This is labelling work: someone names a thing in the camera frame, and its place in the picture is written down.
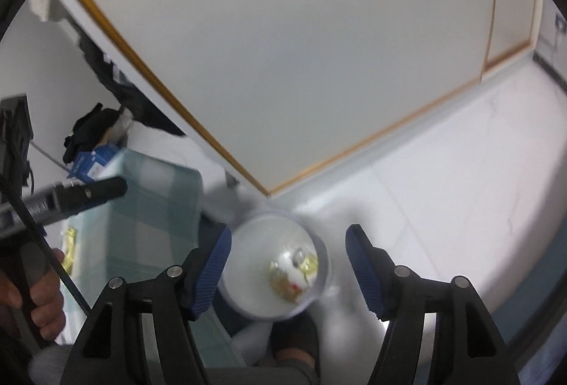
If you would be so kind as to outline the person's left hand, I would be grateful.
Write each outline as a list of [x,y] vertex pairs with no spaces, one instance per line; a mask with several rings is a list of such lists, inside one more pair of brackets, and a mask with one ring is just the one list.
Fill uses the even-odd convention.
[[[12,311],[22,307],[22,297],[15,285],[1,272],[1,327],[8,336],[18,339],[20,332]],[[30,289],[30,297],[35,304],[31,313],[34,324],[46,341],[54,341],[65,327],[63,295],[61,282],[54,270],[49,270]]]

